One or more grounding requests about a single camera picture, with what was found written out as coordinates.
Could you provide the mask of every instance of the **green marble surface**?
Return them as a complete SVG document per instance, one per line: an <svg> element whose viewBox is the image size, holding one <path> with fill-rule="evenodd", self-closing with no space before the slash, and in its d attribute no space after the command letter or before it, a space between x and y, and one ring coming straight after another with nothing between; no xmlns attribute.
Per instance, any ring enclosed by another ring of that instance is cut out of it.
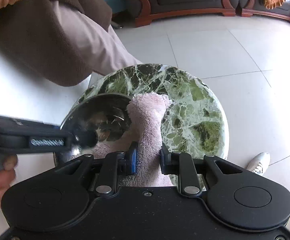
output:
<svg viewBox="0 0 290 240"><path fill-rule="evenodd" d="M205 154L227 158L228 125L220 102L201 80L176 67L140 64L113 72L88 88L73 107L101 93L133 96L152 91L167 94L173 101L161 126L170 151L200 159Z"/></svg>

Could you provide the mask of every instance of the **dark brown coat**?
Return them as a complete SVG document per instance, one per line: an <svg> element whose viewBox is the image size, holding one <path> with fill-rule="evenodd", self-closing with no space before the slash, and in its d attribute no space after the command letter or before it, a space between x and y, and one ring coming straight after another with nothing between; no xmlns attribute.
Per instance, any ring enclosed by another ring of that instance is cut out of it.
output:
<svg viewBox="0 0 290 240"><path fill-rule="evenodd" d="M0 45L50 81L73 86L92 69L66 37L49 1L22 0L0 9ZM108 30L112 11L104 0L59 1Z"/></svg>

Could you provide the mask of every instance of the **floor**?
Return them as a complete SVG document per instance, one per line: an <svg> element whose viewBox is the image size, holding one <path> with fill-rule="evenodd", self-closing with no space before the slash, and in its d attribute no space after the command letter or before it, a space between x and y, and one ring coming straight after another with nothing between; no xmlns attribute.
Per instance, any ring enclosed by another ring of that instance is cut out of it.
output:
<svg viewBox="0 0 290 240"><path fill-rule="evenodd" d="M125 26L117 35L142 62L178 66L202 79L228 119L228 160L245 167L269 152L265 177L290 191L290 23L200 15Z"/></svg>
<svg viewBox="0 0 290 240"><path fill-rule="evenodd" d="M228 160L242 167L271 153L265 177L290 191L290 24L267 17L200 15L125 26L117 35L145 63L178 66L201 78L226 113ZM101 78L92 75L91 83ZM60 124L88 86L63 88L0 51L0 114ZM53 167L50 154L20 156L17 181ZM0 213L0 233L7 224Z"/></svg>

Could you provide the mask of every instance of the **pants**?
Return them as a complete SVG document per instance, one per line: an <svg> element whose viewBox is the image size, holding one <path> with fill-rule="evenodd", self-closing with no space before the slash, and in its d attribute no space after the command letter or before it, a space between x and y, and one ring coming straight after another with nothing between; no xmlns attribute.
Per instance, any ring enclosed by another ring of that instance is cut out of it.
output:
<svg viewBox="0 0 290 240"><path fill-rule="evenodd" d="M78 10L51 1L53 10L68 39L77 46L91 72L107 75L124 67L141 64L125 49L113 28L106 32Z"/></svg>

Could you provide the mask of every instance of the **shoe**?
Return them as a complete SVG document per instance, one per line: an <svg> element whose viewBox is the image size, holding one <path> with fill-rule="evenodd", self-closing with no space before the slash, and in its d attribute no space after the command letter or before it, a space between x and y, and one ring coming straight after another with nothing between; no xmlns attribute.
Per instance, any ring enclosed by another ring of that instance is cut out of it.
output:
<svg viewBox="0 0 290 240"><path fill-rule="evenodd" d="M265 171L268 169L269 163L270 163L270 154L260 153L251 160L246 170L249 170L260 176L263 176Z"/></svg>

